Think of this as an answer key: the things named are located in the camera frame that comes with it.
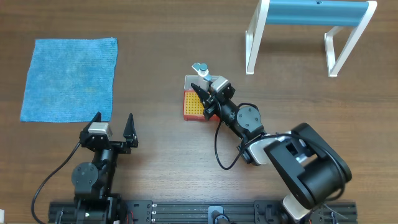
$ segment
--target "black metal base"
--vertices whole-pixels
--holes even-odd
[[[211,224],[208,223],[208,208],[210,206],[223,207],[223,213],[231,223],[237,224],[280,224],[286,220],[281,216],[282,205],[278,200],[256,200],[255,202],[153,202],[151,200],[125,201],[128,213],[132,211],[133,220],[129,224]],[[353,202],[327,204],[335,213],[337,220],[344,224],[357,222],[356,205]],[[61,223],[76,223],[74,220],[75,205],[73,202],[52,202],[49,210],[49,223],[55,223],[57,211],[63,209],[64,216]],[[322,205],[307,215],[300,223],[329,224],[333,223],[332,211]],[[84,223],[96,223],[88,218]]]

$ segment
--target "blue and white rack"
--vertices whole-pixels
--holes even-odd
[[[254,73],[262,33],[266,24],[333,26],[324,36],[329,77],[337,77],[358,39],[371,20],[377,2],[260,0],[246,31],[246,74]],[[353,27],[336,60],[333,36]]]

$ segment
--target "white plastic bracket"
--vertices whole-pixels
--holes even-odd
[[[351,34],[348,37],[347,43],[344,46],[343,50],[340,53],[337,61],[335,58],[335,48],[333,46],[333,36],[339,33],[343,29],[343,27],[334,27],[329,32],[325,34],[325,48],[326,48],[326,61],[328,65],[328,73],[329,77],[337,77],[338,72],[341,67],[346,62],[349,54],[353,50],[355,44],[361,37],[363,31],[371,20],[374,11],[377,8],[376,1],[368,1],[369,7],[365,12],[365,15],[362,17],[361,22],[359,22],[358,26],[353,29]]]
[[[246,74],[253,75],[270,0],[260,0],[246,31]]]

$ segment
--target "yellow grid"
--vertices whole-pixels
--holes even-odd
[[[185,92],[185,114],[203,114],[203,105],[200,103],[199,96],[195,92]]]

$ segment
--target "brown surface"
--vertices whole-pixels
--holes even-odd
[[[258,105],[268,132],[311,124],[349,164],[344,199],[358,203],[363,223],[396,222],[398,210],[398,1],[383,0],[338,78],[328,78],[326,27],[267,26],[255,74],[245,75],[244,31],[250,1],[0,1],[0,208],[8,222],[31,222],[30,201],[70,153],[85,123],[21,123],[34,40],[117,37],[114,135],[134,114],[139,149],[120,156],[114,192],[126,199],[242,201],[283,197],[272,166],[239,160],[221,170],[214,157],[216,123],[182,117],[183,79],[193,62],[229,78],[233,100]],[[342,49],[345,31],[335,38]],[[223,127],[221,160],[238,140]],[[71,200],[72,169],[93,154],[79,149],[43,189],[36,211]]]

